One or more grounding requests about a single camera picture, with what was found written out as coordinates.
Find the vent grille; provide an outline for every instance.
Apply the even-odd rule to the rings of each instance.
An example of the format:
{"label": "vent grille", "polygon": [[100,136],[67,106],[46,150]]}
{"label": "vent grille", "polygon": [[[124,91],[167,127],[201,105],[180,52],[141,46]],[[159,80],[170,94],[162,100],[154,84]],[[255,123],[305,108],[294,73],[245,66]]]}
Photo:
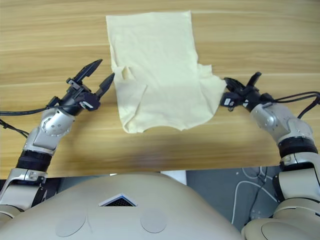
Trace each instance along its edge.
{"label": "vent grille", "polygon": [[101,203],[99,203],[100,207],[136,207],[137,204],[134,200],[129,199],[123,193],[113,196]]}
{"label": "vent grille", "polygon": [[104,205],[105,207],[134,207],[134,205],[130,202],[128,202],[126,199],[123,197],[119,198],[118,200],[112,201],[107,205]]}

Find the black cable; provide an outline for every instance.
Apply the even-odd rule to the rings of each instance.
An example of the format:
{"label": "black cable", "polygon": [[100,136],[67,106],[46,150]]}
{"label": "black cable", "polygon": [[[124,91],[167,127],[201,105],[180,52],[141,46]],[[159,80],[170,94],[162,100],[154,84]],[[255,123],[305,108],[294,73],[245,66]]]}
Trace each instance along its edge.
{"label": "black cable", "polygon": [[301,92],[298,94],[294,94],[294,95],[290,95],[290,96],[285,96],[285,97],[281,97],[278,99],[275,99],[274,102],[275,103],[292,103],[292,102],[296,102],[296,101],[300,101],[300,100],[305,100],[305,99],[309,99],[309,98],[314,98],[315,100],[309,104],[299,115],[298,115],[298,119],[301,119],[303,117],[304,114],[306,114],[308,111],[310,111],[311,109],[313,109],[316,105],[320,105],[320,92],[318,91],[306,91],[306,92]]}
{"label": "black cable", "polygon": [[313,109],[315,106],[317,106],[318,104],[320,104],[320,96],[317,96],[315,98],[315,100],[310,104],[308,105],[299,115],[298,115],[298,119],[301,119],[303,117],[303,115],[310,111],[311,109]]}
{"label": "black cable", "polygon": [[27,138],[28,135],[29,135],[28,132],[23,131],[23,130],[21,130],[21,129],[19,129],[19,128],[15,128],[14,126],[6,123],[6,122],[3,121],[2,119],[0,119],[0,125],[1,125],[4,129],[11,129],[11,130],[14,130],[14,131],[20,133],[20,134],[21,134],[22,136],[24,136],[25,138]]}
{"label": "black cable", "polygon": [[293,102],[297,102],[297,101],[301,101],[301,100],[305,100],[305,99],[309,99],[309,98],[314,98],[314,97],[317,97],[317,96],[318,96],[317,94],[312,94],[312,95],[302,96],[302,97],[291,99],[291,100],[278,100],[278,99],[276,99],[274,101],[274,103],[287,104],[287,103],[293,103]]}
{"label": "black cable", "polygon": [[[0,111],[0,116],[25,116],[25,115],[40,113],[40,112],[42,112],[44,110],[48,110],[48,109],[62,109],[62,108],[69,108],[69,107],[79,107],[79,105],[75,104],[75,105],[45,106],[43,108],[38,108],[35,110],[28,110],[28,111]],[[27,131],[16,128],[16,127],[6,123],[2,119],[0,119],[0,125],[4,129],[11,129],[11,130],[14,130],[14,131],[20,133],[25,138],[27,138],[29,135],[29,133]]]}
{"label": "black cable", "polygon": [[250,210],[249,210],[249,218],[248,218],[247,223],[249,223],[249,222],[251,221],[251,217],[250,217],[250,216],[251,216],[251,211],[252,211],[252,209],[254,208],[254,205],[256,204],[256,201],[257,201],[257,198],[258,198],[258,195],[259,195],[261,189],[263,188],[263,186],[264,186],[264,185],[266,184],[266,182],[267,182],[267,175],[268,175],[268,167],[267,167],[267,166],[265,167],[265,173],[264,173],[264,174],[265,174],[265,175],[264,175],[263,184],[260,186],[260,188],[258,189],[258,191],[256,191],[256,194],[255,194],[253,203],[252,203],[252,205],[251,205],[251,207],[250,207]]}
{"label": "black cable", "polygon": [[70,108],[70,107],[79,107],[79,105],[75,104],[75,105],[46,106],[43,108],[38,108],[35,110],[28,110],[28,111],[0,111],[0,116],[24,116],[24,115],[40,113],[48,109],[62,109],[62,108]]}
{"label": "black cable", "polygon": [[305,92],[297,93],[297,94],[294,94],[294,95],[284,96],[284,97],[275,99],[275,101],[279,101],[279,100],[283,100],[283,99],[291,99],[291,98],[294,98],[294,97],[299,97],[299,96],[303,96],[303,95],[307,95],[307,94],[315,94],[315,95],[319,95],[320,96],[320,92],[318,92],[318,91],[305,91]]}

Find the wooden table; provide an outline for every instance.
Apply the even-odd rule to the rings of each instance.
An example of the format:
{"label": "wooden table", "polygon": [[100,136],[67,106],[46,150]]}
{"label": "wooden table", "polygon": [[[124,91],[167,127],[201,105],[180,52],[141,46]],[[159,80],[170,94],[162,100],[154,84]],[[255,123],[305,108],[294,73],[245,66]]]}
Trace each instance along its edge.
{"label": "wooden table", "polygon": [[[45,106],[62,97],[65,80],[84,65],[104,59],[85,80],[93,91],[111,73],[105,15],[192,11],[199,63],[220,77],[247,82],[275,98],[320,90],[320,2],[317,0],[1,0],[0,107],[3,111]],[[310,100],[291,103],[298,114]],[[157,127],[143,134],[122,129],[114,86],[96,112],[83,111],[63,138],[50,177],[128,171],[210,169],[277,165],[272,138],[239,107],[220,108],[208,123],[178,131]],[[303,118],[320,143],[320,108]],[[26,131],[41,115],[3,117]],[[2,129],[0,178],[14,168],[25,139]]]}

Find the fabric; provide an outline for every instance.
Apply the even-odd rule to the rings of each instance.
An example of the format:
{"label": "fabric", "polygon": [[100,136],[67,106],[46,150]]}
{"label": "fabric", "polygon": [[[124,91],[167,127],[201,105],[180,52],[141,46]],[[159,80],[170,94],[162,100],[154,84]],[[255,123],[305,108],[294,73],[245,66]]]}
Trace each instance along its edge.
{"label": "fabric", "polygon": [[198,64],[191,12],[106,16],[120,120],[127,133],[210,120],[226,87]]}

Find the cable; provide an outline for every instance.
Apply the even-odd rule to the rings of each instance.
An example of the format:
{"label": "cable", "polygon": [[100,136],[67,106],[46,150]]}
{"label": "cable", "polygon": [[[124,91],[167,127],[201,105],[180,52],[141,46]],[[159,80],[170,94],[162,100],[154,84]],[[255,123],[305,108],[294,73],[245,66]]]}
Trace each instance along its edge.
{"label": "cable", "polygon": [[251,207],[250,207],[250,210],[249,210],[249,217],[248,217],[248,221],[247,222],[250,222],[251,221],[251,211],[252,211],[252,209],[254,208],[254,205],[256,204],[256,201],[257,201],[257,198],[258,198],[258,195],[259,195],[259,193],[260,193],[260,190],[262,189],[262,187],[266,184],[266,182],[267,182],[267,176],[268,176],[268,167],[266,167],[265,168],[265,174],[264,174],[264,176],[265,176],[265,178],[264,178],[264,183],[261,185],[261,187],[258,189],[258,191],[256,191],[256,194],[255,194],[255,197],[254,197],[254,201],[253,201],[253,203],[252,203],[252,205],[251,205]]}
{"label": "cable", "polygon": [[236,205],[237,205],[237,193],[238,193],[238,188],[241,184],[251,184],[251,185],[254,185],[256,187],[259,187],[261,188],[261,190],[263,190],[266,194],[268,194],[268,196],[273,200],[275,201],[276,203],[278,202],[274,196],[271,195],[270,192],[268,192],[264,187],[262,187],[261,185],[255,183],[255,182],[252,182],[252,181],[247,181],[247,180],[244,180],[244,181],[240,181],[238,182],[238,184],[236,185],[235,187],[235,192],[234,192],[234,201],[233,201],[233,211],[232,211],[232,220],[231,220],[231,223],[234,224],[234,220],[235,220],[235,213],[236,213]]}
{"label": "cable", "polygon": [[24,136],[25,138],[28,137],[29,133],[26,132],[26,131],[23,131],[21,129],[18,129],[18,128],[15,128],[14,126],[6,123],[5,121],[3,121],[2,119],[0,119],[0,125],[4,128],[4,129],[11,129],[11,130],[14,130],[18,133],[20,133],[22,136]]}
{"label": "cable", "polygon": [[[0,111],[0,116],[25,116],[25,115],[31,115],[31,114],[40,113],[40,112],[42,112],[44,110],[48,110],[48,109],[62,109],[62,108],[70,108],[70,107],[79,107],[79,105],[78,104],[75,104],[75,105],[59,105],[59,106],[48,106],[47,105],[47,106],[45,106],[43,108],[38,108],[38,109],[35,109],[35,110],[29,110],[29,111]],[[0,119],[0,125],[4,129],[14,130],[14,131],[20,133],[25,138],[28,138],[29,133],[27,131],[24,131],[24,130],[21,130],[19,128],[16,128],[16,127],[6,123],[2,119]]]}
{"label": "cable", "polygon": [[79,105],[75,104],[75,105],[46,106],[43,108],[38,108],[38,109],[28,110],[28,111],[0,111],[0,116],[24,116],[24,115],[40,113],[48,109],[62,109],[62,108],[71,108],[71,107],[79,107]]}
{"label": "cable", "polygon": [[315,100],[298,115],[297,118],[301,119],[305,113],[313,109],[318,104],[320,104],[320,96],[317,96]]}
{"label": "cable", "polygon": [[259,173],[256,176],[250,176],[246,173],[245,169],[242,167],[241,168],[243,174],[248,178],[248,179],[257,179],[259,175],[261,174],[261,168],[259,168]]}
{"label": "cable", "polygon": [[306,92],[301,92],[298,94],[294,94],[294,95],[290,95],[290,96],[285,96],[285,97],[281,97],[278,99],[275,99],[274,102],[275,103],[293,103],[296,101],[300,101],[300,100],[304,100],[304,99],[309,99],[309,98],[314,98],[315,100],[308,105],[299,115],[298,115],[298,119],[301,119],[303,117],[304,114],[306,114],[308,111],[310,111],[312,108],[314,108],[316,105],[320,104],[320,92],[318,91],[306,91]]}
{"label": "cable", "polygon": [[[245,169],[242,167],[241,168],[243,174],[248,178],[248,179],[258,179],[260,175],[265,177],[265,173],[262,171],[262,166],[259,167],[259,173],[256,176],[250,176],[249,174],[246,173]],[[266,176],[267,179],[272,180],[273,178],[271,176]]]}
{"label": "cable", "polygon": [[315,94],[315,95],[320,96],[320,92],[318,92],[318,91],[305,91],[305,92],[297,93],[297,94],[294,94],[294,95],[284,96],[284,97],[275,99],[274,101],[275,101],[275,102],[278,102],[278,101],[280,101],[280,100],[291,99],[291,98],[294,98],[294,97],[299,97],[299,96],[303,96],[303,95],[307,95],[307,94]]}

